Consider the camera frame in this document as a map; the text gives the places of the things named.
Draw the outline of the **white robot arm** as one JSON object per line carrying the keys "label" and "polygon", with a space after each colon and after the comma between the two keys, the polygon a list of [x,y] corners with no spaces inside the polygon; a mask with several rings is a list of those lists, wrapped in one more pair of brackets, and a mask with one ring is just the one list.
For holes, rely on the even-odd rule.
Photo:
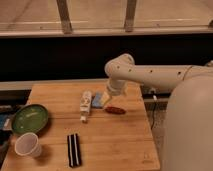
{"label": "white robot arm", "polygon": [[161,171],[213,171],[213,66],[137,65],[124,53],[104,70],[112,96],[127,81],[170,93]]}

